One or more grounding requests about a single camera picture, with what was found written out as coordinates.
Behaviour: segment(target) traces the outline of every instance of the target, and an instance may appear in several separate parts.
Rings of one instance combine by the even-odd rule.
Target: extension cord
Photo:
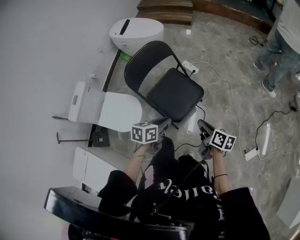
[[[259,149],[253,148],[250,152],[245,154],[245,159],[249,161],[250,159],[254,158],[256,155],[259,155]]]
[[[189,63],[189,62],[186,61],[186,60],[182,63],[182,65],[183,65],[187,70],[189,70],[189,71],[192,72],[192,73],[197,74],[197,73],[199,72],[199,69],[198,69],[198,68],[196,68],[192,63]]]

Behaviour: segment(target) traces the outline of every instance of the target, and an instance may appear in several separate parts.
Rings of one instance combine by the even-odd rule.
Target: black folding chair
[[[139,92],[143,80],[151,69],[169,56],[175,58],[177,67],[169,69],[147,96],[143,96]],[[126,65],[124,77],[132,91],[162,116],[171,118],[177,129],[174,122],[181,122],[204,95],[203,88],[190,79],[172,49],[161,41],[149,42],[142,47]]]

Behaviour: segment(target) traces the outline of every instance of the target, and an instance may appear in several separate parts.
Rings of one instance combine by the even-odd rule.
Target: shoe
[[[257,66],[257,65],[255,65],[255,62],[253,62],[252,64],[253,64],[253,66],[254,66],[255,68],[258,68],[258,66]]]
[[[189,151],[186,153],[186,156],[190,157],[190,158],[194,158],[195,153],[193,151]]]
[[[267,88],[264,86],[263,82],[262,82],[262,87],[266,90],[266,92],[269,94],[269,96],[271,98],[276,98],[276,93],[274,91],[267,90]]]

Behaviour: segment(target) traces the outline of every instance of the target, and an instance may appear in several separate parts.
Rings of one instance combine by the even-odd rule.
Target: hand
[[[148,144],[143,144],[138,149],[136,150],[136,153],[138,152],[139,154],[144,154],[145,151],[147,151],[151,147],[151,143]]]
[[[217,155],[221,155],[222,154],[221,150],[217,149],[216,147],[211,146],[210,148],[211,148],[210,149],[210,155],[211,155],[212,158],[215,158]]]

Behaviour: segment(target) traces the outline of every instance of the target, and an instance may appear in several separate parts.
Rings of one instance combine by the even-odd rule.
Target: floor
[[[261,80],[267,74],[253,68],[261,47],[252,45],[248,38],[255,35],[260,41],[266,35],[251,27],[222,17],[194,13],[191,34],[186,34],[186,26],[165,25],[165,42],[174,50],[181,60],[189,62],[206,61],[225,76],[232,85],[232,97],[240,117],[240,149],[250,151],[255,147],[257,127],[274,111],[289,110],[289,101],[293,100],[294,92],[290,77],[284,77],[276,89],[277,98],[270,98],[261,86]],[[159,114],[135,95],[125,84],[124,68],[126,62],[119,59],[113,73],[108,90],[136,96],[143,107],[142,120],[151,120]],[[176,64],[166,59],[156,66],[141,86],[141,92],[147,92],[164,72]],[[203,102],[199,105],[206,112],[205,120],[218,129],[237,136],[239,121],[231,101],[229,84],[208,65],[196,64],[200,71],[192,75],[192,79],[204,88]],[[189,117],[178,124],[179,130],[170,127],[167,135],[173,139],[175,147],[182,143],[199,145],[200,137],[196,120],[203,118],[200,109],[195,109]],[[300,114],[291,113],[287,116],[275,114],[269,121],[270,139],[267,154],[275,150],[291,151],[299,146]],[[264,124],[258,133],[257,142],[262,149],[269,127]],[[118,134],[110,131],[111,147],[124,156],[131,157],[135,144],[131,141],[120,141]],[[238,142],[233,151],[225,156],[225,164],[232,188],[249,187],[260,209],[273,240],[286,240],[295,232],[295,228],[287,229],[276,216],[276,212],[285,196],[289,180],[298,174],[300,169],[300,152],[289,154],[280,152],[271,154],[266,159],[255,157],[249,161],[241,158]],[[197,149],[183,146],[176,153],[179,157],[187,150]]]

